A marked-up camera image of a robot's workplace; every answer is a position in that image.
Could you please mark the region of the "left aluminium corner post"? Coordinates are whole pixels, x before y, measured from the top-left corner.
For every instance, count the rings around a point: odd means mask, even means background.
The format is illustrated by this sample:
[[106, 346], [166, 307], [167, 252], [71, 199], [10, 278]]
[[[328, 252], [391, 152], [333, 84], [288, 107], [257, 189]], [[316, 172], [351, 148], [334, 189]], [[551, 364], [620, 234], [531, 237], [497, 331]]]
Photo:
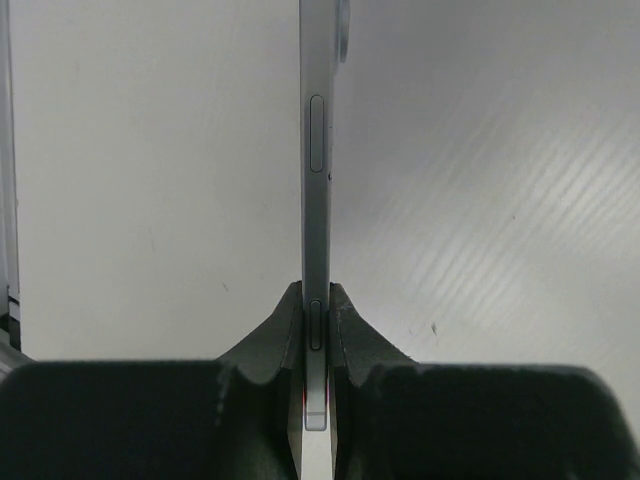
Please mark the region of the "left aluminium corner post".
[[10, 8], [1, 2], [1, 347], [21, 351]]

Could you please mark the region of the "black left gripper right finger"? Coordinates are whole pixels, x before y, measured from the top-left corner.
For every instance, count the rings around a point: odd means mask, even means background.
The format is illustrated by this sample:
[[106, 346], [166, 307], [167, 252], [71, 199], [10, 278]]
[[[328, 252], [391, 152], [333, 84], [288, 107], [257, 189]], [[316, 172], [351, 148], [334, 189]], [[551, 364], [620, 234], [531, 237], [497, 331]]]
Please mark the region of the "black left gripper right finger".
[[567, 365], [412, 360], [330, 289], [337, 479], [635, 479], [639, 450], [609, 387]]

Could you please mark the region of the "black screen smartphone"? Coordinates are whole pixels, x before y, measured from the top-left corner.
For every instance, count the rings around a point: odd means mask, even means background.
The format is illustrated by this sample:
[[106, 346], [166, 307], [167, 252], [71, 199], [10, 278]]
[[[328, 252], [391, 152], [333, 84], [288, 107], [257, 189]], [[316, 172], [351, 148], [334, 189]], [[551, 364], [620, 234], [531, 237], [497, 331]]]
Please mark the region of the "black screen smartphone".
[[336, 73], [346, 61], [348, 1], [299, 2], [304, 427], [327, 428], [330, 221]]

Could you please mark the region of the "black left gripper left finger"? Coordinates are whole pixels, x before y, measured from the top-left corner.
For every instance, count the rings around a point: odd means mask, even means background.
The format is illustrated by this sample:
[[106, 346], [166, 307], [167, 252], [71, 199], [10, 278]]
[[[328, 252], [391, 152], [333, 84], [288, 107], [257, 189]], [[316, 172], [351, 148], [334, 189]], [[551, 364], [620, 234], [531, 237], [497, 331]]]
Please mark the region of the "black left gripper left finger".
[[31, 362], [1, 384], [5, 479], [296, 479], [301, 287], [214, 360]]

